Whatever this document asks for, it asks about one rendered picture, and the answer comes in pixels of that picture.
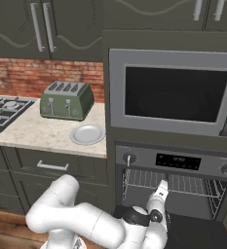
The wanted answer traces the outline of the green four-slot toaster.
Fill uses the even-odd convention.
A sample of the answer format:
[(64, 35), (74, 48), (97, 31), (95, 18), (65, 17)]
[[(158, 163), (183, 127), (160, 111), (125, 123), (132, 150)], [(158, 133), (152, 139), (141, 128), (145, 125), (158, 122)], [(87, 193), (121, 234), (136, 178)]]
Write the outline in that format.
[(40, 115), (43, 118), (81, 122), (94, 103), (94, 94), (89, 84), (55, 81), (41, 94)]

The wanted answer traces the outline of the dark green lower cupboard door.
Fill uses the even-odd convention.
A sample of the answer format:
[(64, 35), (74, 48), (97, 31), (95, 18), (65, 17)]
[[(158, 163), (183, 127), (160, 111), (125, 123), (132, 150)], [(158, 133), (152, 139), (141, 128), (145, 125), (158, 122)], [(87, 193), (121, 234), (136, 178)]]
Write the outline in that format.
[[(50, 187), (52, 182), (55, 181), (55, 178), (16, 172), (13, 172), (12, 176), (26, 210), (28, 210), (41, 194)], [(108, 189), (106, 186), (84, 182), (80, 182), (79, 185), (80, 189), (75, 203), (88, 202), (104, 211), (110, 210), (110, 204), (107, 200)]]

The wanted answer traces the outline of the silver built-in oven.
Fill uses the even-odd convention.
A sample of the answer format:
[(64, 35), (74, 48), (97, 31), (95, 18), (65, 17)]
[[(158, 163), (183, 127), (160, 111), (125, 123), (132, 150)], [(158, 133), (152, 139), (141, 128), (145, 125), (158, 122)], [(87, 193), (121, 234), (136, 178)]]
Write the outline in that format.
[[(123, 162), (124, 153), (136, 155), (136, 161), (130, 167)], [(221, 172), (224, 163), (227, 163), (227, 153), (118, 141), (115, 143), (116, 204), (125, 206), (122, 204), (123, 173), (127, 169), (220, 180), (227, 183), (227, 176)], [(222, 220), (226, 213), (227, 191), (215, 221)]]

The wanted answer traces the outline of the black gas hob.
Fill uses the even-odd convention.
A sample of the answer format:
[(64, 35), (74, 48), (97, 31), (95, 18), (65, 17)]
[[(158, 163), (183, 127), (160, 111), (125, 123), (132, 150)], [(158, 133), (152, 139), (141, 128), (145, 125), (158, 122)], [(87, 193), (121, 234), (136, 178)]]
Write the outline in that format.
[(33, 103), (34, 99), (0, 95), (0, 132), (5, 130)]

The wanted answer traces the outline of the black oven door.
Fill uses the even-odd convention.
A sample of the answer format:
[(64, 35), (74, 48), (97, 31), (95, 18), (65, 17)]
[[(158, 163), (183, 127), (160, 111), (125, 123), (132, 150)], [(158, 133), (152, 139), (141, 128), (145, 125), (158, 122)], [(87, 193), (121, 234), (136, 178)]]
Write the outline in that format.
[(173, 207), (166, 205), (170, 225), (165, 249), (227, 249), (227, 213), (215, 221), (178, 215)]

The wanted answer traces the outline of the grey round plate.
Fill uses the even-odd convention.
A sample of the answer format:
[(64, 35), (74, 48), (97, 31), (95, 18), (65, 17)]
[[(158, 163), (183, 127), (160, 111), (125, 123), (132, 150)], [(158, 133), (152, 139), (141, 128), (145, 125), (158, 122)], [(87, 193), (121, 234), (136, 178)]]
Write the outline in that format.
[(96, 124), (84, 124), (74, 128), (70, 132), (70, 140), (78, 145), (93, 145), (101, 141), (105, 136), (105, 130)]

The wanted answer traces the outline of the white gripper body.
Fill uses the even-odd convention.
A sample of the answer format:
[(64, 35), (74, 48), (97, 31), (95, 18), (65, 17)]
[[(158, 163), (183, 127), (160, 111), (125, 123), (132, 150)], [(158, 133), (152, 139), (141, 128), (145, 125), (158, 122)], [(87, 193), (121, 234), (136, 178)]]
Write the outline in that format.
[(158, 192), (167, 192), (169, 190), (169, 184), (167, 180), (162, 180), (157, 187)]

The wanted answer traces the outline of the silver microwave oven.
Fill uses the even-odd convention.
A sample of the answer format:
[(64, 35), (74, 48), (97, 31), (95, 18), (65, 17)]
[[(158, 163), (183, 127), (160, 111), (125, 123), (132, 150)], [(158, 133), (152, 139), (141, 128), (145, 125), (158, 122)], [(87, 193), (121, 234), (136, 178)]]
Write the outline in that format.
[(227, 136), (227, 53), (109, 51), (115, 127)]

